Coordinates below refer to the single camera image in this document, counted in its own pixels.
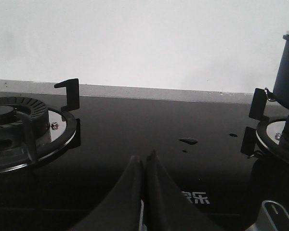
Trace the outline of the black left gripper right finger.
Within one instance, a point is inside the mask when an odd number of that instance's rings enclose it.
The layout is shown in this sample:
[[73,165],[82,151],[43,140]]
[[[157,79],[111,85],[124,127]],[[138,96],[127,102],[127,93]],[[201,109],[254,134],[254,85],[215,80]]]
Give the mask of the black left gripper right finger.
[[172,180],[156,151],[146,159],[147,226],[150,231],[220,231]]

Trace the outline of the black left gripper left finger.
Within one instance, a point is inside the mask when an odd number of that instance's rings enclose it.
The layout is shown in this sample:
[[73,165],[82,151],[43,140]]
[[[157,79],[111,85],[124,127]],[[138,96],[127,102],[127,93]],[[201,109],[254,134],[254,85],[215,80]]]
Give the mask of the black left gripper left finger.
[[73,231],[137,231],[141,214],[143,165],[132,156],[119,180]]

